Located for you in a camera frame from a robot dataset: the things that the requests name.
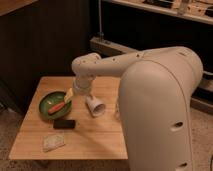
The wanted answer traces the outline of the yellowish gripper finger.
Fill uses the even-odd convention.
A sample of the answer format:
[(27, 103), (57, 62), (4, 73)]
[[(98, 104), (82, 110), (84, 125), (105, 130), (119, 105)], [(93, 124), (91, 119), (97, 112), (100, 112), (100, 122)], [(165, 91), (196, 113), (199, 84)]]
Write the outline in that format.
[(73, 90), (69, 89), (64, 96), (64, 102), (69, 103), (72, 100), (72, 97), (73, 97)]

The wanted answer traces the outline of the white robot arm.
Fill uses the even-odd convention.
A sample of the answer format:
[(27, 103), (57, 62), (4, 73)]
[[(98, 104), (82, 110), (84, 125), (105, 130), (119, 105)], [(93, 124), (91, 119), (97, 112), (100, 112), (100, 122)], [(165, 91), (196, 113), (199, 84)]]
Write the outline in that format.
[(98, 76), (120, 79), (118, 107), (131, 171), (195, 171), (190, 101), (203, 74), (200, 57), (183, 46), (71, 63), (73, 92), (87, 95)]

